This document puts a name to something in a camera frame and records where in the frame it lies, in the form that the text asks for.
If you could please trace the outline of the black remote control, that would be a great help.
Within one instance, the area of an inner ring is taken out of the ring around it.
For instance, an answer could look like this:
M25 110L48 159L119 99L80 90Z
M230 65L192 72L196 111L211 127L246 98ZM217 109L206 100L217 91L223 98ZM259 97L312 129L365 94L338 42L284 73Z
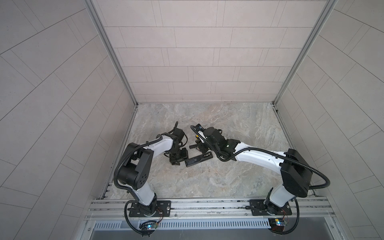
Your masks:
M207 152L205 154L195 156L195 157L192 157L190 159L185 160L185 164L186 164L186 167L188 168L188 167L194 166L196 164L210 160L212 158L213 158L213 154L211 152Z

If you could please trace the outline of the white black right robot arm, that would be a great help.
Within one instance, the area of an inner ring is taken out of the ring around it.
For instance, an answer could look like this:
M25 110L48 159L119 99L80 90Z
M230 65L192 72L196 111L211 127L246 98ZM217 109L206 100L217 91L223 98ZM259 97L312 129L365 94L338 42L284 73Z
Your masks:
M286 203L296 197L307 197L313 173L296 150L267 151L239 140L225 139L222 131L213 127L205 129L196 125L191 129L197 135L198 148L213 151L219 160L252 163L281 175L283 183L272 188L263 202L263 210L270 215L282 213Z

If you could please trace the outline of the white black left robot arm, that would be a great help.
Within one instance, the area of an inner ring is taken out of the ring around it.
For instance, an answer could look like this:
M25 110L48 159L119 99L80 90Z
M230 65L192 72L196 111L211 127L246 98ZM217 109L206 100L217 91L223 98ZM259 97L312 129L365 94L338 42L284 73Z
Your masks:
M174 127L170 132L157 135L156 139L145 144L130 143L114 171L113 183L118 189L130 193L136 203L135 211L146 216L152 216L157 211L157 195L147 184L152 160L154 157L165 154L171 165L180 165L188 159L184 131Z

